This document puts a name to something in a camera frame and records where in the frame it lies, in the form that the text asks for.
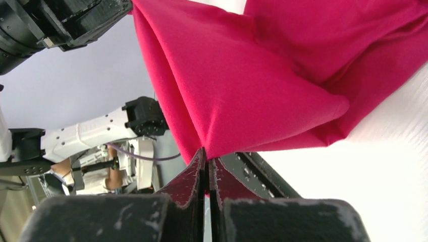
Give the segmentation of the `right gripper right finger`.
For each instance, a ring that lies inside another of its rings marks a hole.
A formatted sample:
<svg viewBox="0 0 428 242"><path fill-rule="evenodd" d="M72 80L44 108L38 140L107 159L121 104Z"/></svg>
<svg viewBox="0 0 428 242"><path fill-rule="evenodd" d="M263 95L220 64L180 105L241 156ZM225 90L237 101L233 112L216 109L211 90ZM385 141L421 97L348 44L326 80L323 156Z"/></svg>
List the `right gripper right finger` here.
<svg viewBox="0 0 428 242"><path fill-rule="evenodd" d="M369 241L359 214L335 199L262 198L219 158L208 163L213 241Z"/></svg>

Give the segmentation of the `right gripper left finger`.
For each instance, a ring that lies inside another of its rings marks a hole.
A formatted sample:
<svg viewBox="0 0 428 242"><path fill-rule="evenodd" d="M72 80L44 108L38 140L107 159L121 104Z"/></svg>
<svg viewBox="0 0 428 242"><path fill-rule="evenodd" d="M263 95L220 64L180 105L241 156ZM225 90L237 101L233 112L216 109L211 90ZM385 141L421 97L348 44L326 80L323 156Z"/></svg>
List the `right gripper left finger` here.
<svg viewBox="0 0 428 242"><path fill-rule="evenodd" d="M200 148L188 167L154 194L46 199L20 241L203 241L204 166Z"/></svg>

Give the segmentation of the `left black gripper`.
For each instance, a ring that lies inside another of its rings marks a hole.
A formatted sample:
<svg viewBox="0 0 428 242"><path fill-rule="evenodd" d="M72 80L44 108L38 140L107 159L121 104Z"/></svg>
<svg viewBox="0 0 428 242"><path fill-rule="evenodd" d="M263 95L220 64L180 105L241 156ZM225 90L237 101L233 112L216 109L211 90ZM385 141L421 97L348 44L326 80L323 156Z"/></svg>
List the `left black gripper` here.
<svg viewBox="0 0 428 242"><path fill-rule="evenodd" d="M129 0L1 1L1 75L46 48L97 41L132 8Z"/></svg>

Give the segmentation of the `magenta t shirt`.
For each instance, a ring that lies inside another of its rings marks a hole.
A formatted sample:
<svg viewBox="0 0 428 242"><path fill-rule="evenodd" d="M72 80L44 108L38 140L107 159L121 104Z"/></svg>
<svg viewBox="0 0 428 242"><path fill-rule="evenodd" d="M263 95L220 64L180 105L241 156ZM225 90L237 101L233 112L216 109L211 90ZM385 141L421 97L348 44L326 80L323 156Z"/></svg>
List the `magenta t shirt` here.
<svg viewBox="0 0 428 242"><path fill-rule="evenodd" d="M134 1L148 74L186 163L344 139L427 62L427 1Z"/></svg>

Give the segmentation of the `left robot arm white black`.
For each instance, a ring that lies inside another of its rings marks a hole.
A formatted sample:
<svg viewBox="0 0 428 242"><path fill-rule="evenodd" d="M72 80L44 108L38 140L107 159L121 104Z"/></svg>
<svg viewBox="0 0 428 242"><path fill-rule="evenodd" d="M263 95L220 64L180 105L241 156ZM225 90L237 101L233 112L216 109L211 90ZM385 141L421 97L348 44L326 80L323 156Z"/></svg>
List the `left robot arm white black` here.
<svg viewBox="0 0 428 242"><path fill-rule="evenodd" d="M132 8L131 1L1 1L1 74L46 48L70 51L97 41ZM43 174L87 149L168 128L158 101L144 96L59 130L10 129L2 118L1 175Z"/></svg>

